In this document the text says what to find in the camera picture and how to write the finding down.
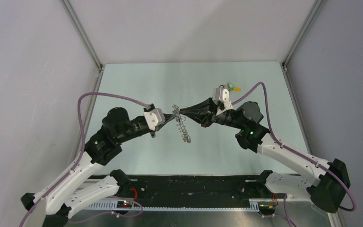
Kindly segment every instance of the white table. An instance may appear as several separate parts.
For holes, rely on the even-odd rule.
[[[173,104],[180,108],[198,104],[212,96],[213,88],[227,81],[242,88],[242,92],[231,93],[232,101],[263,81],[276,135],[307,152],[278,62],[107,64],[99,91],[154,103],[170,114]],[[244,101],[258,102],[264,115],[261,124],[267,127],[262,87]],[[87,139],[100,129],[102,119],[114,107],[124,107],[130,119],[143,114],[142,107],[135,103],[99,96]],[[237,129],[216,124],[202,128],[190,119],[185,124],[191,143],[183,142],[176,121],[170,122],[156,133],[156,138],[148,134],[122,144],[123,151],[97,174],[109,174],[114,169],[130,175],[260,174],[264,169],[294,173],[275,160],[241,149],[234,137]]]

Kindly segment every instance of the gray wall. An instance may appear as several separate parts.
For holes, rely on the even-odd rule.
[[[358,210],[343,213],[363,226],[363,1],[327,1],[287,67],[313,153],[347,164]]]
[[[0,1],[0,227],[69,164],[97,70],[58,0]]]

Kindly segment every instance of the white wall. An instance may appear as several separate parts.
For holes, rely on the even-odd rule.
[[[77,99],[96,75],[58,0],[0,1],[0,227],[70,162]]]
[[[103,63],[283,61],[315,0],[72,0]]]
[[[343,213],[363,226],[363,1],[326,1],[287,67],[313,153],[347,164],[358,211]]]

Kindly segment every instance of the white arm segment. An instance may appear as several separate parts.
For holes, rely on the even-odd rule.
[[[80,163],[74,171],[71,171],[74,160],[48,187],[34,195],[36,203],[42,195],[45,194],[55,183],[57,183],[67,172],[70,175],[64,179],[47,197],[46,197],[46,214],[55,214],[61,208],[69,196],[93,173],[100,170],[103,165],[91,163],[91,157],[87,152],[83,153]]]
[[[288,147],[293,148],[300,152],[298,148],[295,148],[289,144],[286,144]],[[325,175],[326,171],[316,167],[311,162],[303,159],[302,157],[292,153],[291,151],[280,148],[278,144],[276,144],[270,134],[266,134],[262,138],[262,144],[258,145],[258,153],[273,158],[274,160],[282,163],[283,165],[289,167],[290,169],[297,172],[299,175],[308,180],[309,186],[314,185],[318,186],[320,179],[319,175]],[[322,158],[315,157],[306,152],[301,152],[303,155],[309,157],[310,159],[318,162],[326,168],[329,168],[328,161]]]
[[[310,199],[307,187],[310,187],[311,184],[302,176],[285,175],[273,172],[267,177],[265,186],[272,193],[291,194],[303,199]]]
[[[116,194],[119,190],[117,183],[118,182],[115,180],[115,178],[106,176],[103,180],[83,190],[73,193],[71,197],[68,198],[65,202],[67,207],[71,207],[68,218],[70,219],[77,212],[93,204],[94,202]]]

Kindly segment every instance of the purple cable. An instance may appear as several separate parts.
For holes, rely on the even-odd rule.
[[[143,102],[140,102],[136,99],[132,99],[129,97],[125,97],[125,96],[120,96],[120,95],[114,95],[114,94],[109,94],[109,93],[102,93],[102,92],[88,92],[83,94],[82,96],[80,96],[80,98],[78,99],[77,102],[77,112],[78,112],[78,124],[80,125],[80,130],[81,130],[81,149],[80,149],[80,154],[78,155],[78,158],[75,162],[75,164],[73,165],[73,167],[71,168],[71,170],[74,170],[77,165],[80,163],[81,158],[83,157],[83,152],[84,152],[84,148],[85,148],[85,143],[86,143],[86,134],[84,132],[84,126],[83,126],[83,121],[81,119],[81,100],[83,100],[83,98],[87,97],[87,96],[107,96],[107,97],[113,97],[113,98],[120,98],[120,99],[124,99],[124,100],[128,100],[131,102],[134,102],[138,105],[143,106],[144,108],[149,107],[148,104],[145,104]],[[47,195],[49,195],[49,193],[51,193],[60,183],[62,183],[66,177],[68,177],[70,175],[70,172],[67,172],[62,178],[60,178],[45,194],[42,195],[41,198],[45,198]],[[40,202],[41,199],[39,199],[32,207],[31,209],[26,213],[26,215],[24,215],[23,219],[20,222],[19,227],[23,227],[24,223],[26,222],[28,216],[30,216],[30,214],[33,212],[33,210],[36,208],[37,204]]]
[[[117,197],[117,196],[114,196],[114,195],[113,196],[108,196],[108,198],[117,198],[117,199],[120,199],[120,200],[129,201],[129,202],[135,203],[137,206],[139,206],[141,208],[140,212],[138,212],[137,214],[133,214],[133,215],[124,215],[124,214],[119,214],[119,213],[116,213],[116,212],[113,213],[113,214],[119,215],[121,217],[132,218],[132,217],[140,215],[144,211],[143,206],[141,204],[139,204],[138,202],[136,202],[136,201],[128,200],[128,199]],[[92,220],[92,219],[94,219],[94,218],[96,218],[98,216],[105,215],[105,214],[112,214],[112,211],[102,212],[102,213],[96,214],[94,216],[91,216],[91,217],[89,217],[87,219],[84,219],[82,221],[69,221],[69,223],[71,223],[71,224],[81,224],[81,223],[88,222],[88,221],[90,221],[90,220]]]
[[[292,227],[293,226],[292,225],[292,221],[290,220],[289,214],[287,212],[287,202],[286,202],[286,199],[287,199],[287,194],[285,194],[285,196],[283,197],[283,207],[285,208],[286,220],[289,223],[289,226]]]
[[[284,219],[286,219],[286,220],[287,220],[286,216],[281,215],[281,214],[275,214],[275,215],[263,215],[263,214],[261,213],[261,211],[259,211],[258,213],[259,213],[259,214],[260,214],[263,218],[281,217],[281,218],[284,218]],[[297,227],[293,221],[291,221],[291,220],[290,220],[290,223],[292,223],[292,225],[293,225],[294,227]]]
[[[287,150],[289,150],[289,151],[291,151],[292,153],[294,153],[294,154],[296,154],[296,155],[298,155],[298,156],[300,156],[300,157],[302,157],[302,158],[304,158],[305,160],[307,160],[307,161],[309,161],[309,162],[311,162],[312,164],[314,164],[314,165],[316,165],[317,164],[317,162],[316,161],[314,161],[314,160],[312,160],[311,158],[309,158],[309,157],[307,157],[307,156],[305,156],[304,154],[302,154],[302,153],[300,153],[300,152],[298,152],[298,151],[296,151],[296,150],[294,150],[293,148],[290,148],[290,147],[288,147],[288,146],[286,146],[286,145],[283,145],[282,144],[282,142],[280,142],[277,138],[276,138],[276,136],[275,136],[275,134],[274,134],[274,132],[273,132],[273,130],[272,130],[272,126],[271,126],[271,124],[270,124],[270,116],[269,116],[269,106],[268,106],[268,94],[267,94],[267,89],[266,89],[266,87],[265,87],[265,84],[263,83],[263,82],[258,82],[257,84],[255,84],[245,95],[243,95],[241,98],[239,98],[239,99],[237,99],[235,102],[232,102],[232,104],[234,105],[234,104],[236,104],[236,103],[238,103],[238,102],[240,102],[240,101],[242,101],[243,99],[245,99],[249,94],[251,94],[259,85],[262,85],[262,88],[264,89],[264,97],[265,97],[265,109],[266,109],[266,113],[267,113],[267,122],[268,122],[268,126],[269,126],[269,131],[270,131],[270,135],[271,135],[271,137],[272,137],[272,139],[279,145],[279,146],[281,146],[282,148],[285,148],[285,149],[287,149]],[[334,174],[332,171],[330,171],[328,168],[326,168],[326,167],[324,167],[323,165],[321,165],[321,164],[319,164],[318,165],[318,167],[319,168],[321,168],[322,170],[324,170],[324,171],[326,171],[328,174],[330,174],[332,177],[334,177],[336,180],[337,180],[337,182],[339,182],[341,185],[342,185],[342,187],[344,188],[344,190],[347,192],[347,195],[348,195],[348,197],[350,197],[350,200],[351,200],[351,202],[352,202],[352,204],[353,204],[353,208],[351,208],[351,209],[348,209],[348,208],[345,208],[345,207],[340,207],[341,209],[343,209],[343,210],[346,210],[346,211],[354,211],[354,210],[356,210],[357,209],[357,203],[355,202],[355,200],[354,200],[354,196],[353,196],[353,194],[351,193],[351,191],[347,188],[347,186],[342,182],[342,180],[340,180],[340,178],[338,177],[338,176],[336,176],[336,174]]]

